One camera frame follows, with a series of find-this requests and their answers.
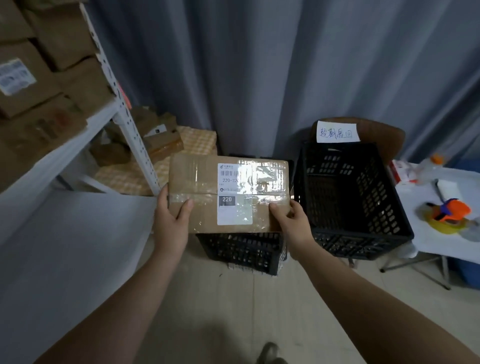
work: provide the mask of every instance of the person's left arm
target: person's left arm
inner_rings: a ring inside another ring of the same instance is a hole
[[[155,249],[148,261],[85,320],[35,363],[132,363],[157,312],[188,240],[193,201],[177,218],[168,211],[168,188],[158,196]]]

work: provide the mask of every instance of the perforated metal post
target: perforated metal post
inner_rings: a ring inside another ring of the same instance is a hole
[[[85,9],[85,6],[83,4],[80,4],[80,9],[88,24],[88,28],[90,29],[90,35],[92,36],[93,41],[95,42],[95,45],[99,50],[97,57],[100,63],[102,64],[103,73],[105,74],[105,77],[107,78],[108,83],[110,84],[113,92],[115,92],[115,95],[119,100],[119,109],[118,109],[118,112],[114,115],[113,121],[120,127],[123,135],[125,136],[125,139],[127,140],[127,143],[130,149],[132,150],[132,154],[135,157],[135,160],[139,164],[142,172],[144,173],[144,176],[148,182],[148,185],[150,186],[150,189],[152,190],[154,195],[157,195],[160,192],[160,186],[158,185],[158,177],[153,168],[152,161],[148,156],[148,153],[145,149],[145,145],[142,141],[140,134],[138,134],[137,127],[133,122],[130,111],[125,105],[125,99],[123,98],[123,94],[119,89],[118,81],[115,78],[115,75],[113,74],[113,71],[110,67],[110,64],[108,63],[105,53],[103,52],[103,48],[100,44],[100,40],[98,39],[95,29],[93,28],[92,22],[88,17],[88,13]]]

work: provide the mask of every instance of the shelf board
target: shelf board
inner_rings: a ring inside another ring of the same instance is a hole
[[[76,137],[39,160],[26,174],[0,194],[0,244],[23,224],[43,201],[39,198],[53,179],[75,158],[118,110],[115,99],[87,119]]]
[[[0,357],[31,363],[135,272],[154,197],[54,191],[0,246]]]

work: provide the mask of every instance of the hand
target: hand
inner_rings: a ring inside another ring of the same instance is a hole
[[[290,206],[292,206],[291,217],[285,216],[275,203],[271,203],[269,208],[282,228],[290,255],[293,259],[298,260],[301,252],[316,242],[312,236],[308,217],[303,212],[301,205],[297,201],[290,200]]]
[[[166,184],[157,198],[154,238],[155,251],[180,259],[188,241],[188,219],[193,209],[193,201],[188,199],[180,209],[178,217],[170,214],[167,203],[168,185]]]

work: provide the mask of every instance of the checkered cloth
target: checkered cloth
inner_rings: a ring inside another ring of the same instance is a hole
[[[183,141],[184,150],[188,154],[216,155],[216,132],[193,129],[188,126],[179,126],[178,131]],[[168,182],[170,157],[154,164],[160,187]],[[102,167],[94,178],[121,194],[151,196],[152,190],[136,161],[116,166]]]

